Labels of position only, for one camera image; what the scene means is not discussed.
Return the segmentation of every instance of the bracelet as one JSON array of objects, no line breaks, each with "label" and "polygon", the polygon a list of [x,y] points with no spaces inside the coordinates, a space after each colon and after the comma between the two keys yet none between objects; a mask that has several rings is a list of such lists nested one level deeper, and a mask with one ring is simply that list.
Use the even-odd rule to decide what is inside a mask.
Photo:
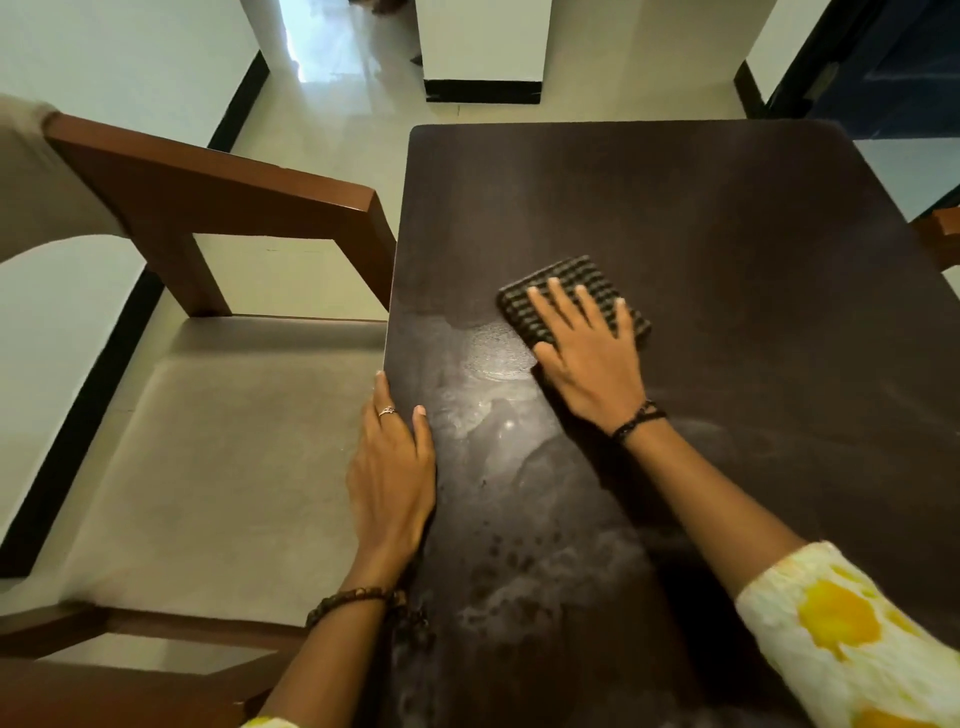
[{"label": "bracelet", "polygon": [[316,609],[310,611],[306,617],[306,628],[313,629],[317,622],[326,617],[337,607],[344,604],[350,604],[353,601],[366,601],[367,599],[383,599],[387,605],[388,613],[398,613],[402,620],[408,624],[426,625],[426,615],[422,609],[412,610],[407,606],[407,594],[401,589],[381,589],[380,587],[361,587],[349,592],[337,592],[333,596],[317,605]]},{"label": "bracelet", "polygon": [[666,417],[666,412],[657,407],[657,403],[653,400],[647,400],[640,406],[630,420],[613,431],[611,437],[614,441],[623,445],[630,436],[630,433],[636,429],[637,425],[642,425],[651,420],[658,420],[661,417]]}]

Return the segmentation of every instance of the dark wooden table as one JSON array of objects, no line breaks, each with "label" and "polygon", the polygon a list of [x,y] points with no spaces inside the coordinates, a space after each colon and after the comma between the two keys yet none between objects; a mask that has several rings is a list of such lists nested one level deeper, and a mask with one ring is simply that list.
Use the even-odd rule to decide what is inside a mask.
[{"label": "dark wooden table", "polygon": [[433,640],[396,639],[386,721],[804,721],[649,483],[497,313],[497,288],[583,253],[654,322],[644,378],[676,428],[960,644],[960,303],[838,129],[419,127],[386,369],[437,443],[413,587]]}]

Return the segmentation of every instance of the yellow and white sleeve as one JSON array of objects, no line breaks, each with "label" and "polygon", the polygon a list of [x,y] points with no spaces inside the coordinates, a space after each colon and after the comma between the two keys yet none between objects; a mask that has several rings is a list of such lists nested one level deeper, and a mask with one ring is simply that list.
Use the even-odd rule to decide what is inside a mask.
[{"label": "yellow and white sleeve", "polygon": [[833,544],[771,567],[736,610],[818,728],[960,728],[960,653]]}]

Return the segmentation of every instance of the chair cushion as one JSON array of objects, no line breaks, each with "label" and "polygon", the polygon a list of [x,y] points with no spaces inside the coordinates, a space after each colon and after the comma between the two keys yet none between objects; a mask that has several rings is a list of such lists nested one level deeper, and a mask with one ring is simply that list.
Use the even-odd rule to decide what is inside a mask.
[{"label": "chair cushion", "polygon": [[67,597],[303,624],[356,547],[344,478],[386,324],[188,320],[84,521]]}]

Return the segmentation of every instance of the tiled floor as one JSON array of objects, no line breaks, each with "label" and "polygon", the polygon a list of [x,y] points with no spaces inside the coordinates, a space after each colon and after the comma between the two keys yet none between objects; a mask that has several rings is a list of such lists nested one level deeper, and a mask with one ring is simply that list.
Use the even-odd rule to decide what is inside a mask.
[{"label": "tiled floor", "polygon": [[[773,0],[554,0],[543,101],[535,107],[427,105],[421,71],[409,62],[419,51],[412,6],[374,18],[345,0],[245,5],[273,73],[234,152],[372,186],[396,232],[407,137],[416,125],[741,117],[731,79]],[[386,318],[330,241],[200,242],[238,312]],[[34,573],[0,586],[0,613],[59,599],[63,560],[154,362],[182,320],[165,294]],[[141,649],[134,660],[141,666],[169,662],[155,643],[124,644],[133,643],[110,643],[109,651]],[[91,647],[88,659],[103,652]]]}]

